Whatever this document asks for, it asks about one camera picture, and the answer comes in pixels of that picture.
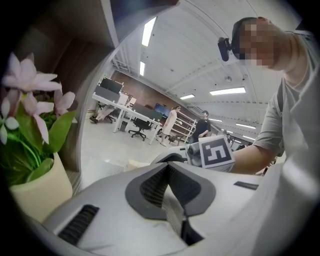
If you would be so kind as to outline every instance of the metal shelving unit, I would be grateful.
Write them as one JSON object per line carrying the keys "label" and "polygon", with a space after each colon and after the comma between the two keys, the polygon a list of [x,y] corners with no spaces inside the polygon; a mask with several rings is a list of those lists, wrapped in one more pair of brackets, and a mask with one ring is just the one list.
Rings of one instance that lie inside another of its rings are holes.
{"label": "metal shelving unit", "polygon": [[181,118],[179,118],[179,117],[176,118],[178,121],[181,121],[181,122],[183,122],[184,124],[186,124],[187,126],[189,126],[190,129],[188,129],[187,127],[184,127],[184,126],[182,126],[182,125],[180,125],[180,124],[177,124],[177,123],[175,123],[175,124],[173,125],[173,126],[178,126],[178,127],[181,127],[181,128],[183,128],[183,129],[185,129],[186,131],[188,131],[188,133],[183,133],[183,132],[181,132],[181,131],[179,131],[179,130],[176,130],[176,129],[174,129],[174,128],[172,129],[172,131],[175,131],[176,133],[185,135],[184,143],[186,143],[186,142],[188,141],[189,137],[191,136],[192,132],[194,132],[194,130],[195,130],[195,128],[196,128],[197,121],[196,121],[195,119],[192,119],[192,118],[190,118],[189,116],[185,115],[184,113],[181,113],[181,112],[178,112],[178,115],[181,115],[181,116],[183,116],[184,118],[186,118],[186,119],[188,119],[188,120],[191,121],[191,123],[188,123],[188,122],[186,122],[185,120],[183,120],[183,119],[181,119]]}

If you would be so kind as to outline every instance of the person in black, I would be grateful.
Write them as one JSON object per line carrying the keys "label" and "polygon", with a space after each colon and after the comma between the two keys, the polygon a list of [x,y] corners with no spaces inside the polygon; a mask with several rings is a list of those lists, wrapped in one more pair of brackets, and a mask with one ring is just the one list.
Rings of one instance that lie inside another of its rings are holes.
{"label": "person in black", "polygon": [[227,133],[227,134],[226,134],[226,139],[228,140],[228,143],[230,143],[230,142],[231,142],[231,139],[230,139],[230,133]]}
{"label": "person in black", "polygon": [[210,120],[208,119],[208,111],[204,110],[202,112],[201,120],[195,126],[195,131],[189,139],[189,144],[196,143],[199,141],[199,138],[206,137],[207,133],[211,131]]}

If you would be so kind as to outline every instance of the desk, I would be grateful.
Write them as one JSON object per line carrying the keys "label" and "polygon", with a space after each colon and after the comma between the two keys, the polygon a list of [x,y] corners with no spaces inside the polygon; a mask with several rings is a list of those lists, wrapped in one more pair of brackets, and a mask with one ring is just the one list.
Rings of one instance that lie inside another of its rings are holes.
{"label": "desk", "polygon": [[155,121],[155,120],[152,120],[152,119],[150,119],[149,117],[147,117],[147,116],[145,116],[145,115],[143,115],[143,114],[140,114],[140,113],[138,113],[138,112],[136,112],[136,111],[133,111],[133,110],[131,110],[130,108],[124,106],[124,105],[117,104],[117,103],[114,102],[114,101],[111,101],[111,100],[108,100],[108,99],[106,99],[106,98],[104,98],[104,97],[101,97],[101,96],[99,96],[99,95],[96,95],[96,93],[94,93],[94,94],[92,95],[92,98],[95,99],[95,100],[97,100],[97,101],[99,101],[99,102],[102,102],[102,103],[104,103],[104,104],[112,105],[112,106],[114,106],[115,108],[121,110],[121,111],[120,111],[120,114],[119,114],[119,117],[117,118],[116,123],[115,123],[115,127],[114,127],[114,130],[113,130],[114,133],[116,133],[116,132],[118,131],[118,129],[120,128],[122,116],[123,116],[123,114],[126,113],[126,112],[128,113],[128,115],[131,115],[132,117],[136,117],[136,118],[139,118],[139,119],[144,120],[144,121],[149,121],[149,122],[152,123],[152,124],[156,124],[157,127],[155,128],[155,131],[154,131],[154,133],[153,133],[153,135],[152,135],[152,138],[150,139],[150,142],[149,142],[149,145],[152,144],[152,142],[154,141],[154,139],[155,139],[155,137],[156,137],[156,135],[157,135],[157,132],[158,132],[158,130],[159,130],[159,128],[160,128],[161,123],[159,123],[159,122],[157,122],[157,121]]}

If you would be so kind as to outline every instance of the white ceiling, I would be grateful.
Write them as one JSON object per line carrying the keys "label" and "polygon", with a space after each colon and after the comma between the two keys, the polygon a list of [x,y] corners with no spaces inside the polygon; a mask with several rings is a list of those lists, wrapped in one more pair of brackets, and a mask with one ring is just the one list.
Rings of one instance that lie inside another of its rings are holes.
{"label": "white ceiling", "polygon": [[[181,0],[180,5],[158,16],[148,47],[142,45],[142,26],[123,42],[113,62],[118,70],[179,103],[179,97],[194,94],[183,101],[186,107],[207,110],[210,118],[223,120],[214,125],[232,131],[235,137],[255,138],[282,74],[240,65],[234,56],[224,62],[217,43],[219,37],[231,38],[233,25],[241,18],[258,16],[286,31],[295,30],[301,21],[290,6],[276,0]],[[143,77],[139,75],[140,61],[145,63]],[[209,93],[240,86],[246,93]]]}

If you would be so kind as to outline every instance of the camera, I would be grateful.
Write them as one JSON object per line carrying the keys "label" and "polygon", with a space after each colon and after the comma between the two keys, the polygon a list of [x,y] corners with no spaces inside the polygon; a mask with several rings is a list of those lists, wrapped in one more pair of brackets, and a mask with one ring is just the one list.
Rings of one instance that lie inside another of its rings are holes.
{"label": "camera", "polygon": [[222,60],[227,62],[229,60],[229,52],[232,50],[229,38],[220,37],[218,40],[218,47]]}

